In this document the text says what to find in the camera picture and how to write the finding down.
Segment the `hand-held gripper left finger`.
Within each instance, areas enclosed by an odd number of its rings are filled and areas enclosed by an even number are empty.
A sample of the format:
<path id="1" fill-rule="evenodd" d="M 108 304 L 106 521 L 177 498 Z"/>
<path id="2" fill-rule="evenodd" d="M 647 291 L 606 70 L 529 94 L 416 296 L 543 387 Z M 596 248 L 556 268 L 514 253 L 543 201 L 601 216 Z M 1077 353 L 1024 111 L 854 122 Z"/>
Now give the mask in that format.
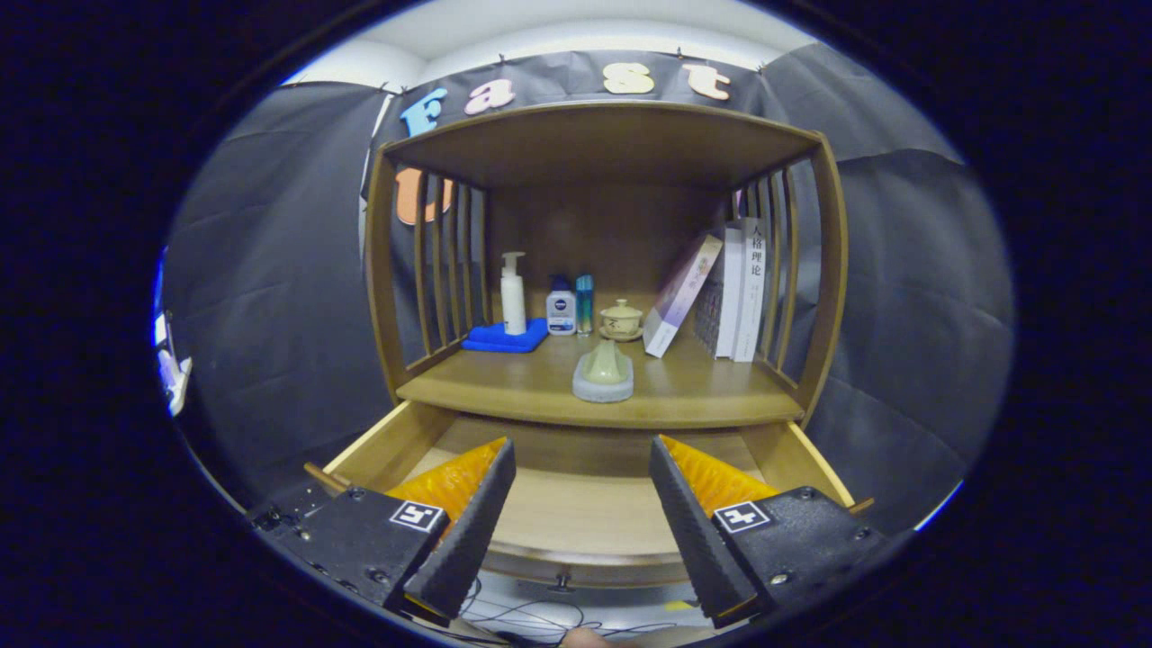
<path id="1" fill-rule="evenodd" d="M 379 492 L 350 485 L 312 512 L 268 506 L 256 529 L 376 606 L 448 626 L 482 568 L 516 476 L 499 437 Z"/>

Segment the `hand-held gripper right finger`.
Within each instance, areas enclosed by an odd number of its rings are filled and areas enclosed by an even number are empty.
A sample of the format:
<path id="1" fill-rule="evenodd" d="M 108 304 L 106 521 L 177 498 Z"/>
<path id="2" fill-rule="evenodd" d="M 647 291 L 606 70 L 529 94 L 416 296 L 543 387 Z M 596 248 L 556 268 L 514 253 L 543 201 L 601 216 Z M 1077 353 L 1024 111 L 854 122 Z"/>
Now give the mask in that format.
<path id="1" fill-rule="evenodd" d="M 725 628 L 820 606 L 892 542 L 812 485 L 776 490 L 659 435 L 649 473 L 703 615 Z"/>

